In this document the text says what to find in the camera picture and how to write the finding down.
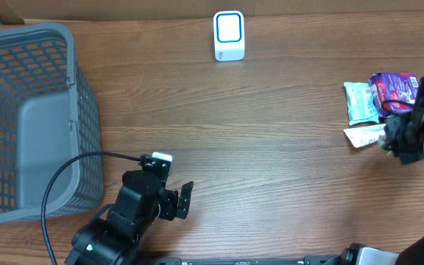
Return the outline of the green yellow snack packet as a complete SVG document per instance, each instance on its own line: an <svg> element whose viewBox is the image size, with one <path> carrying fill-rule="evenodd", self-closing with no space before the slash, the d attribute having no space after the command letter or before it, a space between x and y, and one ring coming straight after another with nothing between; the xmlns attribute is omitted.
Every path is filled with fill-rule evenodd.
<svg viewBox="0 0 424 265"><path fill-rule="evenodd" d="M392 152L392 146L390 143L384 142L381 144L381 151L385 155L389 155Z"/></svg>

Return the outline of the purple Carefree pad packet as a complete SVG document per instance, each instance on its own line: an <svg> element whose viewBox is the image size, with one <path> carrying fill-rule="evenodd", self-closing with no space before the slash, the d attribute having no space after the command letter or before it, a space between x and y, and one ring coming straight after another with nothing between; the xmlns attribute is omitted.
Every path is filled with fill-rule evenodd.
<svg viewBox="0 0 424 265"><path fill-rule="evenodd" d="M419 83L415 73L381 72L370 77L369 86L378 115L388 118L393 113L411 112L411 107L398 101L413 105Z"/></svg>

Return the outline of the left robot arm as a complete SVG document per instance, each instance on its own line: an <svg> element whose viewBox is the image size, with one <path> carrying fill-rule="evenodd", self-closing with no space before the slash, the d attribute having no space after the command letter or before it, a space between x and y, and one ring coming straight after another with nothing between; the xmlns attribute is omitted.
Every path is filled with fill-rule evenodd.
<svg viewBox="0 0 424 265"><path fill-rule="evenodd" d="M192 181L181 191L166 189L171 155L154 152L139 158L139 170L122 175L116 201L100 209L72 239L66 264L139 264L137 247L156 219L185 219Z"/></svg>

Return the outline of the white tube gold cap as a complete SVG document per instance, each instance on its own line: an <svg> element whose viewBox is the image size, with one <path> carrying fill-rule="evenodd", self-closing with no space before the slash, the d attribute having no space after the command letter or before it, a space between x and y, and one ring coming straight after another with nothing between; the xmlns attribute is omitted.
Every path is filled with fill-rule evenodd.
<svg viewBox="0 0 424 265"><path fill-rule="evenodd" d="M344 129L343 132L355 148L361 148L378 142L385 136L385 124Z"/></svg>

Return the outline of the teal tissue packet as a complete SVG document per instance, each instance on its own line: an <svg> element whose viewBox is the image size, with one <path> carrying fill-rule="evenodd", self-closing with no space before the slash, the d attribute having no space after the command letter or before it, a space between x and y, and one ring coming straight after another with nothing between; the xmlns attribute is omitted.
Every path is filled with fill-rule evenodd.
<svg viewBox="0 0 424 265"><path fill-rule="evenodd" d="M344 82L349 125L379 123L378 111L367 82Z"/></svg>

